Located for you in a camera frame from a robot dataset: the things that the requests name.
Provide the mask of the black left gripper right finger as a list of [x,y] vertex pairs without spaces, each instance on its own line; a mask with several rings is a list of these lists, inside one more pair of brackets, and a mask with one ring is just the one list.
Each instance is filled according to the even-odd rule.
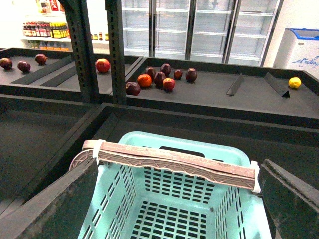
[[266,208],[283,239],[319,237],[319,191],[266,159],[259,172]]

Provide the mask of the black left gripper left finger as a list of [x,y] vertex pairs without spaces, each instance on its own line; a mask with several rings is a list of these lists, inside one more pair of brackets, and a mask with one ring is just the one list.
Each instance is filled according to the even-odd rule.
[[97,180],[94,159],[79,164],[0,220],[2,239],[75,239]]

